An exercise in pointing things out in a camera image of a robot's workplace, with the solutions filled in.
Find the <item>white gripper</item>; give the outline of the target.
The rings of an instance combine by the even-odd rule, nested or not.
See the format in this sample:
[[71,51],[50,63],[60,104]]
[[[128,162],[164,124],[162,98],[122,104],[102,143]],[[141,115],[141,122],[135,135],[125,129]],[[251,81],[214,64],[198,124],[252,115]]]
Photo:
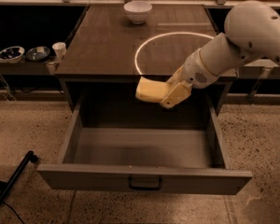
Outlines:
[[[218,76],[213,75],[203,64],[200,51],[197,49],[188,56],[182,67],[167,80],[169,84],[178,83],[174,84],[162,98],[160,101],[162,107],[169,109],[188,99],[191,96],[192,85],[194,89],[204,89],[218,80]],[[179,82],[182,78],[188,83]]]

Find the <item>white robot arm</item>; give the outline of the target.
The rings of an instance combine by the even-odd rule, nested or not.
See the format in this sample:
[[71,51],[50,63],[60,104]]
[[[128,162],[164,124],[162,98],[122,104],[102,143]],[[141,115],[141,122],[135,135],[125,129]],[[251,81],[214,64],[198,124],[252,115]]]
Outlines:
[[224,31],[194,51],[167,81],[161,105],[171,108],[216,82],[225,72],[267,58],[280,66],[280,16],[260,1],[234,6]]

